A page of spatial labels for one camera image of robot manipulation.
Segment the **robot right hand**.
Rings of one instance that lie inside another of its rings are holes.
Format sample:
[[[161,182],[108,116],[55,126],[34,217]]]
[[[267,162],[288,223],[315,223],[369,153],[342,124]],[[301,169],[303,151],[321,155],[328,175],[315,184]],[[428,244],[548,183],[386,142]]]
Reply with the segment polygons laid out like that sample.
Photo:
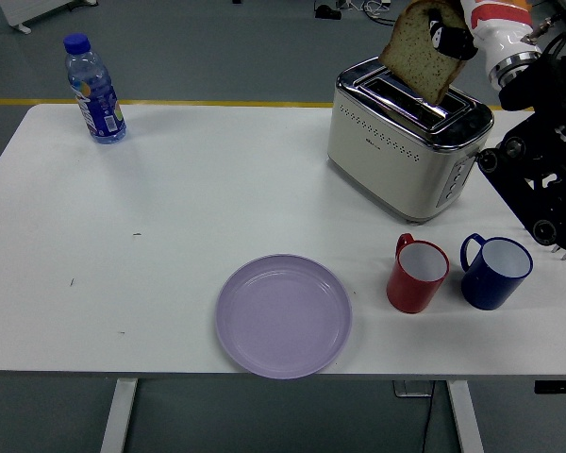
[[[446,57],[468,60],[482,51],[492,73],[509,61],[535,59],[541,53],[524,38],[533,31],[524,1],[461,1],[464,25],[452,25],[440,7],[428,12],[433,47]]]

